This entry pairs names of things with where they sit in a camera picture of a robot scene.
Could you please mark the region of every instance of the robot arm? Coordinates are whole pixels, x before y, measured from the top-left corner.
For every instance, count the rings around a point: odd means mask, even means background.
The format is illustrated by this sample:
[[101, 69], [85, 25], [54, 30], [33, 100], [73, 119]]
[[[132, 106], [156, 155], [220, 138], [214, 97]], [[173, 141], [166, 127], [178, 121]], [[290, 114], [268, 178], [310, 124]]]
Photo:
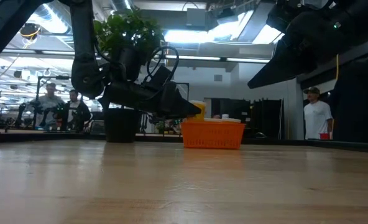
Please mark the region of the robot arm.
[[[108, 109], [110, 103], [115, 103], [167, 118], [181, 118], [200, 113], [199, 108], [181, 97], [176, 83], [170, 81], [174, 70], [171, 72], [165, 67], [160, 67], [149, 82], [144, 81], [138, 85], [126, 80], [127, 74], [120, 69], [119, 63], [107, 63], [99, 66], [94, 51], [94, 48], [97, 49], [98, 46], [94, 34], [91, 0], [60, 1], [69, 6], [71, 12], [75, 45], [71, 81], [76, 90], [90, 99], [95, 99], [103, 93], [99, 102], [104, 109]], [[30, 15], [41, 4], [48, 2], [51, 1], [0, 1], [0, 53], [18, 33]]]
[[249, 88], [312, 72], [368, 41], [368, 0], [277, 0], [267, 24], [285, 35], [273, 59], [248, 82]]

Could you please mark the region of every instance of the gray shirt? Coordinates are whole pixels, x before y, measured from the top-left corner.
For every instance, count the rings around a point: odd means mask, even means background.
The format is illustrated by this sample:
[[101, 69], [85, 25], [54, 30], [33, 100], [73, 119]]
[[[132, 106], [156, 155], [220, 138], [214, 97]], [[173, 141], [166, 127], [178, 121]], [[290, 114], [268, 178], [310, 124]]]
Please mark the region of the gray shirt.
[[[47, 95], [40, 96], [39, 97], [40, 106], [43, 110], [47, 108], [53, 108], [55, 106], [58, 106], [58, 104], [64, 103], [64, 101], [59, 96], [52, 96], [48, 97]], [[43, 119], [42, 114], [38, 114], [36, 116], [36, 126], [38, 126]], [[53, 118], [53, 113], [49, 113], [46, 117], [46, 125], [53, 125], [56, 123], [56, 120]]]

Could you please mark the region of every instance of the white t-shirt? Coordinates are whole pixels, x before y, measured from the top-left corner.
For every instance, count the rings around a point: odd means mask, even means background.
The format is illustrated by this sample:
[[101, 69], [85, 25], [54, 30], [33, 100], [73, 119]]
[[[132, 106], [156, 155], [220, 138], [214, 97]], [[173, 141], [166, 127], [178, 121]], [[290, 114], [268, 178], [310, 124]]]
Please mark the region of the white t-shirt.
[[306, 139], [320, 139], [321, 133], [328, 133], [328, 120], [332, 119], [331, 108], [322, 101], [309, 103], [304, 107]]
[[76, 111], [76, 108], [79, 106], [80, 101], [76, 101], [76, 102], [70, 102], [70, 110], [68, 112], [68, 122], [72, 121], [73, 119], [73, 112]]

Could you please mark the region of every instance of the baseball cap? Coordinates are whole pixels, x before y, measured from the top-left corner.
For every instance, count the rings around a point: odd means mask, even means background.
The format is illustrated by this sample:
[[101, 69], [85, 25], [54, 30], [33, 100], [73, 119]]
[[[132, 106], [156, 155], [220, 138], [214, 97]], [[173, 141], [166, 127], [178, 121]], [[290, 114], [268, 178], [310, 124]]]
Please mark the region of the baseball cap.
[[304, 90], [303, 93], [305, 93], [305, 94], [307, 94], [307, 93], [320, 94], [320, 89], [313, 86], [313, 87], [309, 87], [308, 89]]

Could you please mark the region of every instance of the green leaves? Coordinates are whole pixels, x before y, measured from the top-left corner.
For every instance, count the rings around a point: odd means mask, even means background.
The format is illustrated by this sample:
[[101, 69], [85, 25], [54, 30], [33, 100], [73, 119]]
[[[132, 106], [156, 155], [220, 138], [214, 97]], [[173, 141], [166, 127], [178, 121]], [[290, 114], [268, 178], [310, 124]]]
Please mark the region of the green leaves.
[[122, 17], [110, 15], [104, 22], [95, 21], [94, 32], [100, 49], [107, 52], [131, 46], [149, 55], [165, 40], [157, 22], [141, 18], [139, 11]]

